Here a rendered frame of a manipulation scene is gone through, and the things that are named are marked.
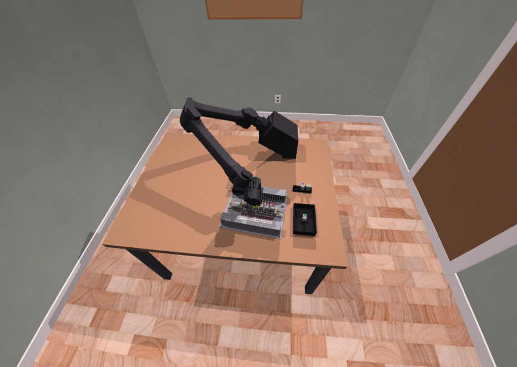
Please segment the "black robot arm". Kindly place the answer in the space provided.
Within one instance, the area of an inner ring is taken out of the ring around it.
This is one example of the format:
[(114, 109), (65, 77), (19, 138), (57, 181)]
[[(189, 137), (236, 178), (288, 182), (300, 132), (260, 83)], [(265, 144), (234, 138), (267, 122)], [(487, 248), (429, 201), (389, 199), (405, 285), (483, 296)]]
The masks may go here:
[(242, 110), (230, 110), (198, 103), (188, 97), (180, 116), (180, 125), (187, 133), (193, 133), (203, 144), (207, 151), (223, 168), (225, 174), (234, 185), (233, 194), (244, 194), (244, 201), (251, 206), (260, 204), (261, 180), (253, 177), (253, 174), (236, 162), (220, 143), (208, 131), (200, 117), (233, 121), (236, 125), (248, 129), (251, 125), (256, 127), (261, 137), (272, 124), (272, 117), (260, 117), (253, 108)]

